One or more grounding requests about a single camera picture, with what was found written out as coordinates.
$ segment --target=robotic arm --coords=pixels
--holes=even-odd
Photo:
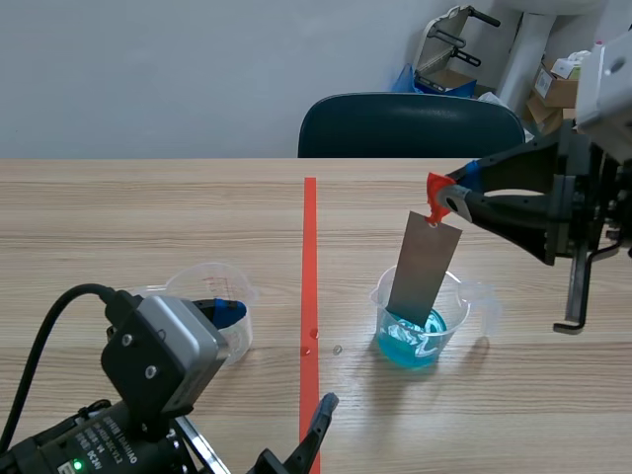
[[[433,219],[455,212],[545,265],[573,259],[566,321],[553,326],[567,334],[586,324],[593,263],[632,245],[632,33],[596,48],[584,64],[577,111],[584,134],[567,121],[428,182]],[[500,190],[536,195],[487,196]],[[608,243],[600,247],[604,228]]]
[[[52,324],[70,301],[89,293],[106,303],[112,327],[101,365],[122,400],[95,402],[8,449]],[[96,284],[64,293],[29,355],[0,439],[0,474],[230,474],[187,414],[228,356],[218,328],[245,309],[238,301],[142,298]],[[285,462],[266,449],[248,474],[308,474],[337,404],[336,395],[325,395]]]

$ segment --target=measuring cup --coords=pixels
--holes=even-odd
[[[424,328],[386,311],[395,269],[393,267],[382,275],[370,295],[377,308],[377,344],[394,362],[405,367],[435,363],[474,307],[483,310],[483,333],[490,336],[495,332],[502,308],[494,289],[482,283],[463,283],[450,272],[445,273]]]
[[[246,305],[246,316],[219,330],[230,349],[225,364],[239,360],[253,343],[251,307],[259,298],[259,293],[235,267],[218,263],[199,264],[182,270],[165,284],[141,286],[130,292],[143,297],[167,294],[191,301],[214,298],[241,301]]]

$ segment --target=plastic measuring cup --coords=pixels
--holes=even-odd
[[[423,367],[436,362],[475,306],[484,310],[485,335],[495,331],[502,308],[493,288],[482,283],[463,283],[450,272],[445,273],[424,328],[386,311],[395,269],[393,267],[382,275],[370,295],[377,307],[377,343],[394,362],[405,367]]]
[[[241,301],[246,305],[246,316],[219,330],[230,348],[226,365],[239,360],[253,343],[251,309],[259,293],[235,267],[218,263],[199,264],[182,270],[165,284],[141,286],[130,292],[143,297],[167,294],[190,300],[221,298]]]

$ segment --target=dark blue chair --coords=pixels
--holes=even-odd
[[[298,157],[481,158],[521,143],[519,118],[495,104],[421,94],[347,94],[309,110]]]

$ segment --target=wooden table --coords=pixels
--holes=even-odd
[[[368,300],[394,265],[428,171],[462,160],[0,161],[0,424],[52,301],[76,283],[161,283],[200,262],[242,269],[261,291],[255,342],[199,399],[194,421],[234,473],[298,439],[303,178],[318,180],[321,393],[341,404],[324,473],[629,473],[630,262],[593,271],[589,323],[563,318],[568,262],[547,268],[454,216],[451,269],[504,304],[489,344],[459,331],[430,372],[371,343]],[[53,331],[16,439],[104,396],[103,305],[74,303]],[[334,346],[341,346],[339,355]]]

